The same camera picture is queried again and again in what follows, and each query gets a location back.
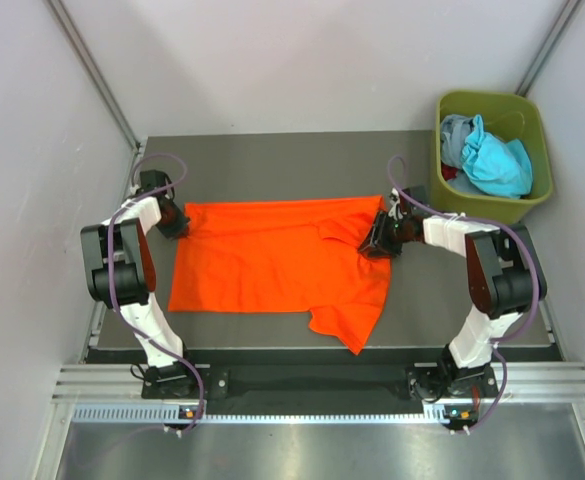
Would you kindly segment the red garment in bin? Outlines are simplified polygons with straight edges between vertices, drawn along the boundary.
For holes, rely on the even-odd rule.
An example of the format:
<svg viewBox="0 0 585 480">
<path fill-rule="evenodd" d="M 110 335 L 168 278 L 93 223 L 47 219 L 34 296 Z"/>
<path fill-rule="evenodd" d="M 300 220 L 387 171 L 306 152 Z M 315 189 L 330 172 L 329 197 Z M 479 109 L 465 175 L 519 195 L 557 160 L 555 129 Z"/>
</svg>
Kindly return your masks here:
<svg viewBox="0 0 585 480">
<path fill-rule="evenodd" d="M 465 176 L 465 172 L 462 169 L 445 163 L 441 163 L 441 174 L 446 182 L 461 180 Z"/>
</svg>

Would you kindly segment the orange t shirt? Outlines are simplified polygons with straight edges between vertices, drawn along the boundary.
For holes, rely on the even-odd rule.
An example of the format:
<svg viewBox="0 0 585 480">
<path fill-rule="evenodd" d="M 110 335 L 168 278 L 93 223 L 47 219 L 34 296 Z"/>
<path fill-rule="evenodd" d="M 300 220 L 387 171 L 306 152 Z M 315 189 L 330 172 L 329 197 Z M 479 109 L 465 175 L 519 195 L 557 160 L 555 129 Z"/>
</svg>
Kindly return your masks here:
<svg viewBox="0 0 585 480">
<path fill-rule="evenodd" d="M 313 332 L 364 349 L 384 310 L 387 259 L 358 248 L 385 209 L 380 195 L 186 204 L 190 233 L 174 260 L 171 312 L 301 313 Z"/>
</svg>

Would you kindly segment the grey blue t shirt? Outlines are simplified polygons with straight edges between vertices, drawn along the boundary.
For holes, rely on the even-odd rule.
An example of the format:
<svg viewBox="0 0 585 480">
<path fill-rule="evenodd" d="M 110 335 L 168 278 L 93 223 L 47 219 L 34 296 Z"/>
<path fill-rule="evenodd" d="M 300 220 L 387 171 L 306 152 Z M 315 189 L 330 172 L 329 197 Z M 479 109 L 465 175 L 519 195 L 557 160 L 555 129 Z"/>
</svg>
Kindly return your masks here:
<svg viewBox="0 0 585 480">
<path fill-rule="evenodd" d="M 458 114 L 444 117 L 440 124 L 441 161 L 456 169 L 462 168 L 461 153 L 465 140 L 473 130 L 473 118 Z"/>
</svg>

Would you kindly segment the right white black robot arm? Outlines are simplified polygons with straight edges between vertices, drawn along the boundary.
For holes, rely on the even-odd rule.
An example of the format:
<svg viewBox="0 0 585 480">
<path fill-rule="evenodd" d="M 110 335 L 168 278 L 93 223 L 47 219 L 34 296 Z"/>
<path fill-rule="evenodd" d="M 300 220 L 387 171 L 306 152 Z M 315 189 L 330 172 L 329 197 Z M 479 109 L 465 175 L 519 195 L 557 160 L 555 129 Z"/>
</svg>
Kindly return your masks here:
<svg viewBox="0 0 585 480">
<path fill-rule="evenodd" d="M 434 403 L 480 387 L 509 328 L 540 301 L 547 287 L 525 227 L 510 229 L 449 215 L 394 215 L 380 210 L 358 247 L 367 259 L 393 259 L 406 243 L 443 248 L 466 261 L 471 309 L 442 350 L 436 367 L 409 372 L 413 396 Z"/>
</svg>

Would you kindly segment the olive green plastic bin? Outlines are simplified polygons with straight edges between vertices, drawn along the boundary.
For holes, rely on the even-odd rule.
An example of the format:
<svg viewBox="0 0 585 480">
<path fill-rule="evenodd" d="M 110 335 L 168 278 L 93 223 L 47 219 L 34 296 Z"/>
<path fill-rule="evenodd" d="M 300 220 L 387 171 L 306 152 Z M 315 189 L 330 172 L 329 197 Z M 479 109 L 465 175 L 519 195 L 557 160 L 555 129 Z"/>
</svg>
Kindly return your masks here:
<svg viewBox="0 0 585 480">
<path fill-rule="evenodd" d="M 533 173 L 531 193 L 521 199 L 472 195 L 453 189 L 441 172 L 440 125 L 449 114 L 483 117 L 486 130 L 504 141 L 518 139 L 525 147 Z M 442 211 L 517 223 L 534 207 L 550 198 L 553 178 L 540 113 L 534 103 L 511 93 L 452 90 L 436 103 L 432 137 L 429 198 L 430 205 Z"/>
</svg>

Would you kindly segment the light blue t shirt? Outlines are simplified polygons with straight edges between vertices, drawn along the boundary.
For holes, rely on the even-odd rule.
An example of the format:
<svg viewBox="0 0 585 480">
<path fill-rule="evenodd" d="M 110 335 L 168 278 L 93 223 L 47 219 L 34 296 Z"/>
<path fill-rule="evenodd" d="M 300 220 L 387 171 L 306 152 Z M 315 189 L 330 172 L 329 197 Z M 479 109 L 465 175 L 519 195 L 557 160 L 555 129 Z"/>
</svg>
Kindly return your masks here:
<svg viewBox="0 0 585 480">
<path fill-rule="evenodd" d="M 481 115 L 471 119 L 460 162 L 469 182 L 485 194 L 518 199 L 532 190 L 532 166 L 523 144 L 519 140 L 505 143 L 495 137 L 485 129 Z"/>
</svg>

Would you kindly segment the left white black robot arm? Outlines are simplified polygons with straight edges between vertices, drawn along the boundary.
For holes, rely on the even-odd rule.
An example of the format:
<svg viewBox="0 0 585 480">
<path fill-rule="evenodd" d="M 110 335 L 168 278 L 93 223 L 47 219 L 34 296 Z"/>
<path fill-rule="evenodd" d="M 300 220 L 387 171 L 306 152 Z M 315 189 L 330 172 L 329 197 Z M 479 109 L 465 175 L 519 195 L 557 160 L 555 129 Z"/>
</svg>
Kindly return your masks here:
<svg viewBox="0 0 585 480">
<path fill-rule="evenodd" d="M 189 219 L 167 197 L 129 199 L 110 219 L 80 232 L 87 288 L 93 300 L 117 313 L 131 328 L 147 360 L 131 366 L 146 399 L 200 396 L 203 381 L 187 360 L 183 340 L 172 330 L 156 298 L 156 270 L 147 233 L 167 239 L 188 234 Z"/>
</svg>

